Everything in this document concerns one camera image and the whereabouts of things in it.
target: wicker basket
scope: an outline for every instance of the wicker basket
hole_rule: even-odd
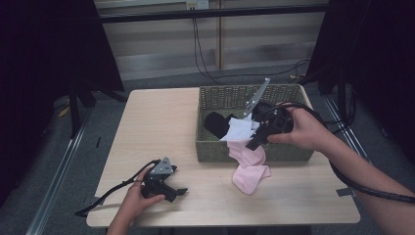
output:
[[[211,112],[224,117],[231,114],[242,118],[246,102],[260,85],[206,86],[200,88],[199,112],[196,135],[196,151],[200,163],[235,162],[229,157],[226,141],[219,139],[204,128],[205,118]],[[278,103],[296,101],[306,104],[306,94],[300,85],[268,85],[261,100]],[[268,162],[307,162],[313,153],[310,150],[287,144],[268,143],[262,146]]]

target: pink cloth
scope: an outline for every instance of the pink cloth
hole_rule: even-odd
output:
[[[245,194],[252,194],[259,181],[271,176],[271,172],[265,163],[266,156],[262,146],[252,151],[245,147],[251,139],[228,140],[229,157],[238,161],[232,181]]]

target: human arm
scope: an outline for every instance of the human arm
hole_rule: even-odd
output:
[[[295,121],[293,131],[268,136],[274,143],[294,144],[321,152],[346,177],[379,191],[415,197],[414,193],[358,156],[341,139],[327,130],[304,109],[289,108]],[[385,234],[410,234],[415,231],[415,205],[370,196],[355,191]]]
[[[140,173],[136,181],[128,189],[118,212],[108,228],[107,235],[127,234],[129,225],[135,217],[139,216],[147,207],[164,200],[164,195],[157,195],[149,199],[145,199],[141,195],[141,189],[143,188],[141,182],[147,171],[148,169]]]

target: gray floor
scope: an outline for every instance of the gray floor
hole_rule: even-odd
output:
[[[241,73],[273,73],[289,69],[286,67],[254,68],[244,70],[218,71],[212,74]],[[273,83],[288,83],[289,74],[271,75]],[[258,84],[264,79],[260,76],[237,76],[221,78],[224,84]],[[209,78],[197,73],[167,76],[161,78],[131,80],[124,83],[125,95],[133,89],[152,89],[170,87],[194,87],[215,85]],[[308,97],[314,109],[321,113],[324,119],[332,119],[328,109],[319,95],[316,84],[305,86]],[[95,93],[98,100],[96,107],[90,111],[90,117],[85,122],[85,131],[68,174],[59,189],[57,200],[48,217],[46,225],[39,234],[105,234],[104,229],[94,229],[87,226],[85,219],[76,217],[74,212],[85,207],[86,198],[94,195],[100,179],[106,158],[111,149],[119,120],[122,116],[124,103],[115,101],[105,95]],[[60,106],[66,98],[57,100],[56,113],[47,128],[43,144],[38,152],[35,163],[24,178],[20,187],[12,192],[6,204],[0,209],[0,234],[25,234],[36,210],[39,208],[49,184],[61,163],[62,157],[69,144],[70,118],[57,117]],[[381,126],[370,112],[359,102],[352,129],[363,145],[372,163],[403,185],[415,191],[415,167],[400,152],[399,147],[381,132]],[[84,116],[87,110],[81,109]],[[376,224],[361,207],[357,199],[356,205],[361,213],[361,220],[356,224],[313,225],[311,233],[325,234],[381,234]],[[132,229],[131,234],[168,234],[168,229],[159,231],[157,228]],[[262,227],[258,234],[302,234],[303,230],[291,227]],[[226,234],[223,228],[177,228],[175,234]]]

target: table top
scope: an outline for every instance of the table top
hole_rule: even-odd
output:
[[[173,203],[147,209],[139,226],[261,226],[355,223],[360,214],[351,196],[339,197],[346,186],[328,160],[315,152],[307,163],[265,163],[271,177],[260,181],[252,195],[233,183],[237,163],[199,163],[196,122],[199,88],[132,91],[96,191],[96,197],[128,179],[151,160],[169,157],[178,169],[165,183],[189,188]],[[107,227],[127,187],[112,193],[88,214],[92,227]]]

